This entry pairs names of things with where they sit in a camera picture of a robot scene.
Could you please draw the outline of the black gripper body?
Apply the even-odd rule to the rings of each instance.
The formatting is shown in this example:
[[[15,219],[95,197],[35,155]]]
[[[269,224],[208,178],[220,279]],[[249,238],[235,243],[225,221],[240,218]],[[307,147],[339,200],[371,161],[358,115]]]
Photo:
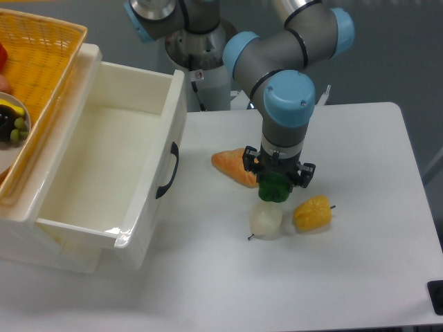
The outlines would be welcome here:
[[[287,185],[298,184],[300,151],[297,154],[286,154],[277,147],[268,149],[261,146],[257,159],[257,181],[260,185],[276,185],[282,181]]]

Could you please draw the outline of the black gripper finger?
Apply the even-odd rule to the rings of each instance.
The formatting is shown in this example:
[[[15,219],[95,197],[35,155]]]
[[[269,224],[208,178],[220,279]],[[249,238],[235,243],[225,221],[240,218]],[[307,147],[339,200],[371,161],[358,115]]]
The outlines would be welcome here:
[[[254,175],[255,182],[259,183],[265,169],[259,151],[254,147],[246,146],[242,154],[242,162],[244,170]]]
[[[307,188],[314,177],[316,165],[313,163],[298,162],[287,172],[289,179],[289,191],[292,192],[295,187]]]

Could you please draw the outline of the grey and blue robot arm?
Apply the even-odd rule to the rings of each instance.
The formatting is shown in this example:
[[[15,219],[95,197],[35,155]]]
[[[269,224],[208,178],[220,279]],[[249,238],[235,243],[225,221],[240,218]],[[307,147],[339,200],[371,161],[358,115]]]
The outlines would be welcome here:
[[[263,201],[283,202],[307,187],[315,165],[300,154],[316,90],[305,69],[349,49],[354,22],[321,1],[274,1],[283,29],[263,39],[251,31],[232,35],[218,1],[126,1],[125,10],[144,42],[165,39],[169,58],[189,71],[223,66],[262,116],[259,149],[247,147],[243,167]]]

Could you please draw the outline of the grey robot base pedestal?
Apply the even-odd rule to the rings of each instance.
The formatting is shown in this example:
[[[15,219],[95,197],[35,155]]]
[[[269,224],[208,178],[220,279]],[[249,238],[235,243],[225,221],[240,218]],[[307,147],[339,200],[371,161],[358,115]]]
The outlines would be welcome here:
[[[231,74],[222,55],[227,42],[236,34],[234,25],[221,19],[208,34],[179,30],[165,38],[170,61],[185,73],[189,112],[230,109]]]

